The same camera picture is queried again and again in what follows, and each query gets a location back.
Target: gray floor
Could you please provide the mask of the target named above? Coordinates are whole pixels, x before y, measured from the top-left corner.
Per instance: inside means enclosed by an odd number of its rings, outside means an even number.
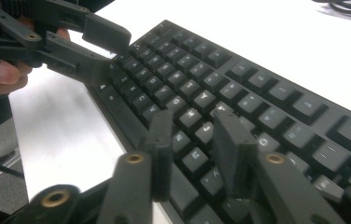
[[[0,125],[0,157],[11,155],[2,165],[23,172],[13,119]],[[28,203],[25,182],[0,172],[0,211],[12,214]]]

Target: white tabletop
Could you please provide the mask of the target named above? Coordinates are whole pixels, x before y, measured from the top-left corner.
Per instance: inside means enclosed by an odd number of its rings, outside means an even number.
[[[117,0],[98,14],[128,29],[132,41],[172,21],[351,110],[351,19],[323,5]],[[72,40],[109,55],[78,34]],[[42,67],[9,98],[30,199],[55,184],[84,191],[112,175],[123,148],[83,84]]]

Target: black keyboard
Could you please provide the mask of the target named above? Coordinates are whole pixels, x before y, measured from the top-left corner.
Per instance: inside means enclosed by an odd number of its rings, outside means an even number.
[[[174,111],[163,203],[174,223],[250,223],[240,211],[251,201],[226,197],[211,156],[215,109],[237,115],[259,151],[286,155],[330,204],[351,186],[350,110],[170,21],[114,62],[108,81],[88,89],[126,150],[137,148],[156,112]]]

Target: spacebar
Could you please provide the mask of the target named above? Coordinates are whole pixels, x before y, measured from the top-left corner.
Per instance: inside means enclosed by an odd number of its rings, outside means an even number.
[[[106,108],[111,116],[110,118],[108,115],[105,116],[126,151],[136,150],[141,139],[147,135],[146,127],[123,101],[117,101]]]

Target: white table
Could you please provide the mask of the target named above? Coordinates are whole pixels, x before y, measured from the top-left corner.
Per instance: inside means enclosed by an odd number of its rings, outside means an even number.
[[[328,15],[322,6],[309,0],[117,0],[98,14],[128,29],[132,42],[162,20],[175,22],[351,109],[351,19]],[[109,55],[80,35],[72,39]],[[56,184],[84,191],[112,175],[123,148],[84,85],[39,68],[9,98],[30,199]]]

